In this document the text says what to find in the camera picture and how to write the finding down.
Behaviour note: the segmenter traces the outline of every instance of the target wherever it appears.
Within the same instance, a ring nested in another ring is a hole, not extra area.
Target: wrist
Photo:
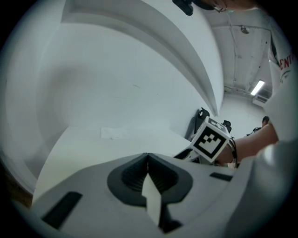
[[[234,158],[233,158],[232,150],[228,144],[225,146],[223,151],[216,158],[216,161],[219,164],[232,163],[233,160]]]

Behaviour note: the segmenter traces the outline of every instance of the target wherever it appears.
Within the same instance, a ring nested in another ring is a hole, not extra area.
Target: ceiling light
[[[252,90],[251,95],[256,95],[257,92],[261,89],[261,87],[264,85],[264,81],[259,80],[259,82],[257,83],[257,86],[254,88],[254,90]]]

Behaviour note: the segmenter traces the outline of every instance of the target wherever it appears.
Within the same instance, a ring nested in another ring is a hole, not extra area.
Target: black device
[[[194,13],[194,8],[191,5],[192,0],[173,0],[173,3],[175,3],[188,16],[191,16]]]
[[[197,130],[200,128],[201,124],[204,122],[205,118],[209,116],[210,116],[210,113],[204,108],[201,108],[200,112],[196,116],[195,131],[194,131],[195,134]]]
[[[230,133],[232,130],[231,123],[229,121],[223,120],[222,124],[228,129],[228,132]]]

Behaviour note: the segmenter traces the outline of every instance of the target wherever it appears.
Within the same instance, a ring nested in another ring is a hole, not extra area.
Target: human arm
[[[258,8],[255,0],[200,0],[210,6],[221,6],[232,11],[246,11]]]
[[[261,130],[250,136],[235,140],[238,163],[246,157],[256,155],[267,145],[275,144],[276,142],[278,142],[278,137],[272,124],[264,126]],[[216,158],[216,161],[220,165],[224,163],[231,163],[233,161],[233,156],[229,146],[226,146],[223,149]]]

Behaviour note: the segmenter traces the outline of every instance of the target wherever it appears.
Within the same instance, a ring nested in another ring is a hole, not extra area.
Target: white curved panel
[[[198,50],[155,6],[84,1],[103,12],[75,3],[82,4],[35,5],[1,55],[0,145],[30,193],[68,126],[167,128],[184,136],[198,108],[218,110],[220,93]]]
[[[153,36],[175,55],[183,65],[180,72],[200,93],[212,114],[218,114],[224,95],[223,68],[213,31],[199,9],[189,17],[172,1],[69,1],[73,3],[71,13],[104,12]]]

